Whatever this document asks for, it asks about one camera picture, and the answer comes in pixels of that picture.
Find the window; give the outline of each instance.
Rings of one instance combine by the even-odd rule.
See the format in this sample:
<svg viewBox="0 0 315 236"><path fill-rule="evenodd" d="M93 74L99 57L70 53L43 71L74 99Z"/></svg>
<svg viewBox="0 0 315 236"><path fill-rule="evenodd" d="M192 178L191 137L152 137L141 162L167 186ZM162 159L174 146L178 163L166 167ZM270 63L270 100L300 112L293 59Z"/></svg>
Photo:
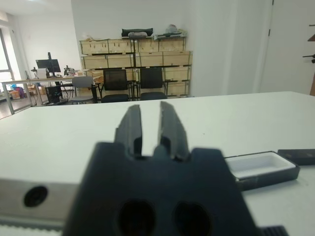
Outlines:
<svg viewBox="0 0 315 236"><path fill-rule="evenodd" d="M0 29L0 83L4 81L13 80L13 74L8 59L8 54L6 52L3 34Z"/></svg>

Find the white tabletop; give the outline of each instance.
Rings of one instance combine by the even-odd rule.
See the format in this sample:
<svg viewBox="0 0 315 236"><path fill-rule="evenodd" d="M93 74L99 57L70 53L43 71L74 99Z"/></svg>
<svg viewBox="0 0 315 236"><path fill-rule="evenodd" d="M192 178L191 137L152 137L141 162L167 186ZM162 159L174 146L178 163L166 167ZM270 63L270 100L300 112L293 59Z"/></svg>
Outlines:
<svg viewBox="0 0 315 236"><path fill-rule="evenodd" d="M232 156L315 148L311 96L279 92L167 102L186 129L190 150L219 148ZM158 144L160 101L35 107L0 120L0 178L79 183L94 145L114 140L133 104L141 108L142 153L152 155ZM314 235L314 171L303 167L296 181L245 192L257 225L284 225L290 236Z"/></svg>

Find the cardboard box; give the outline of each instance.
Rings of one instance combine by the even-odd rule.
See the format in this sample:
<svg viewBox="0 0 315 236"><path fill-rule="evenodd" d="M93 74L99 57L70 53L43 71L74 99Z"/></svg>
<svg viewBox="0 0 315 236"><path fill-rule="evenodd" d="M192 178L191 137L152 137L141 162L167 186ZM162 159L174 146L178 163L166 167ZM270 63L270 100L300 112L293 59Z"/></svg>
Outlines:
<svg viewBox="0 0 315 236"><path fill-rule="evenodd" d="M40 95L46 95L46 87L45 86L39 86L38 90L39 90Z"/></svg>
<svg viewBox="0 0 315 236"><path fill-rule="evenodd" d="M29 89L30 95L36 95L37 94L35 85L28 85L28 89Z"/></svg>
<svg viewBox="0 0 315 236"><path fill-rule="evenodd" d="M20 99L20 92L18 92L18 91L11 91L10 94L11 94L13 100Z"/></svg>

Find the black mesh chair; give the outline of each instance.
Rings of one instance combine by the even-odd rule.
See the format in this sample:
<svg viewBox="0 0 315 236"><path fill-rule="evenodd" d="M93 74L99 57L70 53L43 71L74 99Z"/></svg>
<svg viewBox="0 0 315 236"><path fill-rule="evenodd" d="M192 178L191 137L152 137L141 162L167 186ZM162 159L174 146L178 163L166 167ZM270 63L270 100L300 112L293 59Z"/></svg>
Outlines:
<svg viewBox="0 0 315 236"><path fill-rule="evenodd" d="M105 91L129 90L126 70L104 70ZM108 102L128 102L128 94L113 94L102 98L102 103Z"/></svg>
<svg viewBox="0 0 315 236"><path fill-rule="evenodd" d="M140 69L140 88L159 89L163 87L162 68L142 68ZM140 95L140 100L160 100L167 99L163 92L145 92Z"/></svg>

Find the office chair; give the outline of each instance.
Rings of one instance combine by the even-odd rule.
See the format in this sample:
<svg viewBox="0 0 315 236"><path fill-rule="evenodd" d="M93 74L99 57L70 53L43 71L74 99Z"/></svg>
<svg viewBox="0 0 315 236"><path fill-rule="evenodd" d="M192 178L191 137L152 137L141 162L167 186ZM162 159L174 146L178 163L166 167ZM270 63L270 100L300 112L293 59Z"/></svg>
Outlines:
<svg viewBox="0 0 315 236"><path fill-rule="evenodd" d="M128 90L128 94L113 94L102 98L102 103L108 102L128 102L130 90L127 81L126 70L104 70L105 91Z"/></svg>
<svg viewBox="0 0 315 236"><path fill-rule="evenodd" d="M140 88L159 89L163 87L162 68L142 68L140 69ZM145 92L140 95L140 100L160 100L167 99L163 92Z"/></svg>
<svg viewBox="0 0 315 236"><path fill-rule="evenodd" d="M76 88L91 88L94 84L93 77L90 76L80 76L74 77L72 79L72 84L74 89ZM70 99L71 102L83 103L94 101L93 95L91 96L75 96Z"/></svg>

